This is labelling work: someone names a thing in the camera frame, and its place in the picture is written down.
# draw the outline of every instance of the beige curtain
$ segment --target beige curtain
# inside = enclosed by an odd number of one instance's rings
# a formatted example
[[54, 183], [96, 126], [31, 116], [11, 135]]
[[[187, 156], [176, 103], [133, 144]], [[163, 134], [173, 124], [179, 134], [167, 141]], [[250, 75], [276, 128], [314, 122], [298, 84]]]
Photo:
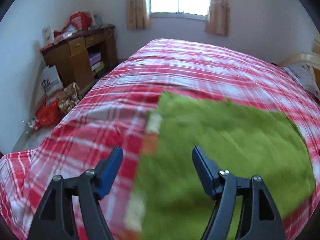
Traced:
[[225, 37], [230, 33], [229, 0], [210, 0], [210, 8], [205, 31]]
[[149, 27], [149, 0], [127, 0], [127, 29], [140, 30]]

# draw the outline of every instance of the silver screw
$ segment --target silver screw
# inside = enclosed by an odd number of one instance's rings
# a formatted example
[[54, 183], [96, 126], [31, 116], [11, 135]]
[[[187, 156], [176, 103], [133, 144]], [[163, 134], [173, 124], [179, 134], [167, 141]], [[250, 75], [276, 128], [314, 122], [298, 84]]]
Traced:
[[262, 178], [261, 178], [259, 175], [254, 175], [254, 176], [253, 176], [253, 179], [254, 179], [255, 181], [262, 181]]
[[61, 180], [61, 176], [60, 175], [53, 176], [53, 181], [59, 181], [59, 180]]
[[220, 171], [220, 174], [221, 174], [222, 176], [226, 176], [226, 175], [228, 175], [229, 173], [230, 173], [229, 170], [221, 170], [221, 171]]
[[93, 169], [88, 169], [85, 171], [85, 174], [90, 176], [90, 175], [93, 175], [94, 174], [94, 170]]

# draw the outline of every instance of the window sill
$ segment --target window sill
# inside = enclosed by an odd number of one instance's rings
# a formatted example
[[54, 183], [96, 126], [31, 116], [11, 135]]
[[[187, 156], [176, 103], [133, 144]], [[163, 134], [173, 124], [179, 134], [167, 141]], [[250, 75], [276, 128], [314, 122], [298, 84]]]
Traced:
[[194, 20], [201, 20], [206, 21], [207, 15], [197, 15], [197, 14], [190, 14], [190, 13], [151, 13], [151, 18], [162, 18], [162, 17], [169, 17], [169, 18], [187, 18], [187, 19], [194, 19]]

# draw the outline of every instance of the purple box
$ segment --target purple box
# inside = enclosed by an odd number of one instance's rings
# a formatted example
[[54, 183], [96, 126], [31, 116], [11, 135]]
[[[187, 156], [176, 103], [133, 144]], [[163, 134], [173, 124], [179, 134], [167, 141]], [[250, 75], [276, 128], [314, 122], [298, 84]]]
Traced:
[[101, 53], [91, 53], [89, 54], [89, 59], [90, 59], [90, 65], [93, 66], [94, 64], [98, 63], [101, 61]]

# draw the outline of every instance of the bed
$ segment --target bed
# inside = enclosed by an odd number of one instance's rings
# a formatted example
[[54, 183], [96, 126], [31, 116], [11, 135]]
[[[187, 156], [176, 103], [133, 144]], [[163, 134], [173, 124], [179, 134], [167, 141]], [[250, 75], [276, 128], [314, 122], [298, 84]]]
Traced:
[[[144, 136], [146, 112], [161, 91], [224, 100], [285, 112], [300, 128], [313, 165], [316, 190], [283, 220], [287, 239], [302, 231], [320, 201], [320, 108], [284, 70], [230, 49], [188, 41], [151, 41], [102, 78], [37, 149], [5, 155], [0, 162], [0, 213], [19, 239], [26, 239], [33, 215], [52, 177], [80, 175], [124, 149], [111, 193], [101, 202], [117, 235], [123, 226]], [[77, 199], [75, 219], [86, 239]]]

